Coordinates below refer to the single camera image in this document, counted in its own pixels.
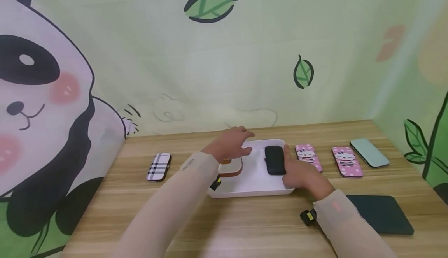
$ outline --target arm sleeve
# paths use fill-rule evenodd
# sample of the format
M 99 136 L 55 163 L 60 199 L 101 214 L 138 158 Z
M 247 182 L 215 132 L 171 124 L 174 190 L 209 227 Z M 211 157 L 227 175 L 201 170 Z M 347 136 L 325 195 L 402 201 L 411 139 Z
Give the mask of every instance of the arm sleeve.
M 315 202 L 314 208 L 317 222 L 339 258 L 397 257 L 341 190 Z
M 218 176 L 218 161 L 203 152 L 191 155 L 134 217 L 113 258 L 162 258 Z

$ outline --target panda eye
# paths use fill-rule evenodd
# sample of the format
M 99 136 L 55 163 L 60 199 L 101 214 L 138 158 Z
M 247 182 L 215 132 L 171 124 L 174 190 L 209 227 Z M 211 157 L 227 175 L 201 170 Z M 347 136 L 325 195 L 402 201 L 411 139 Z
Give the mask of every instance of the panda eye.
M 56 59 L 42 46 L 14 35 L 0 35 L 0 79 L 21 85 L 48 84 L 59 78 Z

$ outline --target panda nose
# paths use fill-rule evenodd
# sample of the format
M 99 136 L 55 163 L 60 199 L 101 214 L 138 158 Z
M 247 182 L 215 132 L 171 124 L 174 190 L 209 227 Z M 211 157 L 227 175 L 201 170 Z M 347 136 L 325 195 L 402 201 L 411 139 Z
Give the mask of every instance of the panda nose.
M 25 105 L 23 102 L 13 102 L 12 104 L 8 105 L 6 108 L 6 112 L 12 116 L 15 116 L 22 112 Z

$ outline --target pink phone case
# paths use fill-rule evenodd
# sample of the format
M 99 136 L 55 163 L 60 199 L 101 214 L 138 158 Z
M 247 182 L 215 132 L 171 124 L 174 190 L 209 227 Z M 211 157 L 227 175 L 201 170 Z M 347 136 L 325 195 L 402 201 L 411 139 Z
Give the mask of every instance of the pink phone case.
M 350 147 L 333 147 L 333 155 L 343 177 L 362 177 L 361 167 Z
M 296 154 L 299 160 L 314 165 L 319 172 L 322 172 L 322 166 L 313 146 L 309 144 L 296 145 Z

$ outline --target mint green case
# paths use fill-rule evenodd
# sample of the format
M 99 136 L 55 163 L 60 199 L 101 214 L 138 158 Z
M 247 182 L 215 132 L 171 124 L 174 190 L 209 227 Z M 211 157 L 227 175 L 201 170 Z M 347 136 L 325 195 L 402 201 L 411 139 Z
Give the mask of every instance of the mint green case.
M 350 145 L 369 167 L 378 168 L 389 165 L 389 160 L 368 139 L 355 139 L 350 142 Z

